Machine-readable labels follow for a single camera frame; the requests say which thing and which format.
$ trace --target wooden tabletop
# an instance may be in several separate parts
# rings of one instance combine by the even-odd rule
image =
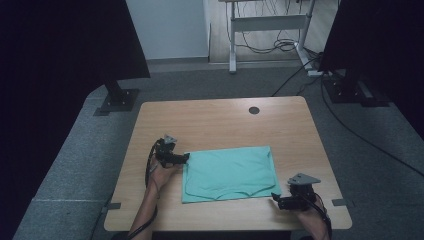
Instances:
[[[257,107],[258,114],[249,108]],[[154,142],[169,134],[178,139],[174,153],[271,146],[283,191],[297,173],[321,180],[313,185],[328,209],[333,229],[352,225],[334,173],[303,97],[242,98],[147,102],[135,124],[112,197],[120,209],[109,210],[105,228],[129,230],[142,201],[147,157]],[[279,210],[271,197],[203,203],[181,203],[182,171],[161,190],[157,231],[294,230],[302,228],[296,217]]]

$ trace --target gray carpet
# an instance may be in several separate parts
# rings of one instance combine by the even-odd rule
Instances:
[[[123,80],[122,88],[140,89],[133,111],[96,117],[93,114],[107,94],[100,87],[87,97],[14,239],[90,238],[100,210],[114,190],[143,102],[268,97],[296,70],[239,69],[236,75],[227,70],[204,70]],[[296,95],[302,84],[311,80],[301,71],[276,96]],[[346,130],[324,104],[319,81],[308,86],[303,96],[342,194],[350,202],[353,226],[335,230],[334,239],[423,239],[424,179]],[[330,103],[330,107],[354,132],[424,172],[424,142],[394,104],[363,108]],[[94,239],[110,239],[115,234],[103,229],[104,217],[100,217]],[[292,239],[303,234],[295,232]]]

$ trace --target folded shirt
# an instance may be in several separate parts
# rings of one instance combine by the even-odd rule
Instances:
[[[184,165],[182,202],[281,194],[271,148],[243,147],[190,153]]]

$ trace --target cloth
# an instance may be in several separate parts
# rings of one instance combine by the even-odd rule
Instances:
[[[281,194],[269,146],[191,152],[183,168],[182,202]]]

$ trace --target table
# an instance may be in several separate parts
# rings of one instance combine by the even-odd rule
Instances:
[[[243,17],[236,18],[235,4],[238,2],[258,1],[258,0],[218,0],[219,2],[231,3],[230,16],[230,59],[229,72],[236,73],[237,57],[235,48],[236,32],[267,31],[267,30],[291,30],[299,29],[299,42],[295,43],[297,54],[308,72],[308,76],[317,77],[322,75],[313,69],[312,64],[305,52],[304,45],[308,33],[309,24],[312,19],[312,12],[315,6],[315,0],[311,0],[306,14],[286,15],[286,16],[268,16],[268,17]]]
[[[258,114],[249,109],[257,107]],[[336,178],[303,97],[241,98],[147,102],[141,106],[125,160],[112,197],[121,203],[109,210],[105,228],[129,230],[145,190],[144,172],[153,143],[164,134],[178,139],[174,153],[271,146],[283,191],[290,196],[287,180],[301,172],[319,178],[314,190],[323,198],[333,229],[352,225]],[[204,203],[181,203],[182,172],[173,175],[161,190],[157,231],[294,230],[302,226],[288,211],[281,211],[271,197]]]

